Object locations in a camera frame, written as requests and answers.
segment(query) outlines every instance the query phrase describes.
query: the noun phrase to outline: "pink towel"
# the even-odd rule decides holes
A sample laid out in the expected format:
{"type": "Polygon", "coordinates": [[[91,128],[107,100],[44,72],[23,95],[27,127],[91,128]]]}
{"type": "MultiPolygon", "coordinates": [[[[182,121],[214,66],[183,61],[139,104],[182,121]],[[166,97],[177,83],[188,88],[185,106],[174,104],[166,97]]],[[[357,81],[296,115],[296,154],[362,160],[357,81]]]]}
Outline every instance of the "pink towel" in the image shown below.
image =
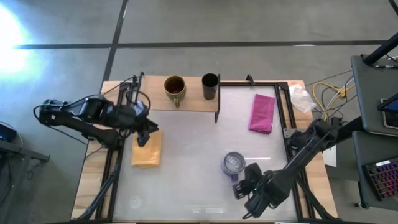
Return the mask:
{"type": "Polygon", "coordinates": [[[249,123],[249,130],[263,134],[272,131],[275,98],[256,94],[249,123]]]}

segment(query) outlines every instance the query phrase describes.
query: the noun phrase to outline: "white paper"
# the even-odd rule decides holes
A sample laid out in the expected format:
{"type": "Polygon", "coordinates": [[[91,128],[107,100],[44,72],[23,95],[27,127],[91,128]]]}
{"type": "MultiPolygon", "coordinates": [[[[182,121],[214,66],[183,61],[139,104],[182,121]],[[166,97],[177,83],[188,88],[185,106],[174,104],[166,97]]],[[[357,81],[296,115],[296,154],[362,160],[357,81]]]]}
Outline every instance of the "white paper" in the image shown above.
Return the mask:
{"type": "Polygon", "coordinates": [[[337,167],[336,146],[323,151],[323,162],[325,165],[337,167]]]}

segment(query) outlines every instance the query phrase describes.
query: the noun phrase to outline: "mug handle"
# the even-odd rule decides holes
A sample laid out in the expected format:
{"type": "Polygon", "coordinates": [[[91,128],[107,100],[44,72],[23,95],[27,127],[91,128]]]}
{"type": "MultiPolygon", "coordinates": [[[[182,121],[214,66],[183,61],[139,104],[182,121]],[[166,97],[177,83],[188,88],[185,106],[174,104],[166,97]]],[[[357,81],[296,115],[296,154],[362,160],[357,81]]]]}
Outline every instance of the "mug handle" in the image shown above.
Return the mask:
{"type": "Polygon", "coordinates": [[[180,108],[180,100],[177,97],[174,97],[174,104],[176,108],[180,108]]]}

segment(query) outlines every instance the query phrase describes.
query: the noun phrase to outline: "orange towel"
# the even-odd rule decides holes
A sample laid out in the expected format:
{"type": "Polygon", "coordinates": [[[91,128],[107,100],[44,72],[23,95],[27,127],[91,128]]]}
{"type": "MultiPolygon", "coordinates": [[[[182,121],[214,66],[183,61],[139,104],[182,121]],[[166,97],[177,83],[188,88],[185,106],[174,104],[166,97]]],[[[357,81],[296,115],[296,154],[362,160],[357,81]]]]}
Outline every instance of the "orange towel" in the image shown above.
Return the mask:
{"type": "Polygon", "coordinates": [[[141,168],[157,167],[160,164],[162,152],[162,130],[150,133],[150,138],[144,147],[137,143],[137,133],[134,134],[131,165],[141,168]]]}

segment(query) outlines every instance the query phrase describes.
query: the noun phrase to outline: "keyboard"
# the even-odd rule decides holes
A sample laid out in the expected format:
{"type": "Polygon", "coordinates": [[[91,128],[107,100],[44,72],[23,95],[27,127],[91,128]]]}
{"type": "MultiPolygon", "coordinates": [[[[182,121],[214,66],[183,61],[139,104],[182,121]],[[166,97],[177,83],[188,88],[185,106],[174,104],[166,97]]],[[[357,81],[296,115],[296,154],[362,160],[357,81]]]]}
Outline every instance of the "keyboard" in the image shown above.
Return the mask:
{"type": "Polygon", "coordinates": [[[379,201],[398,197],[398,157],[362,168],[379,201]]]}

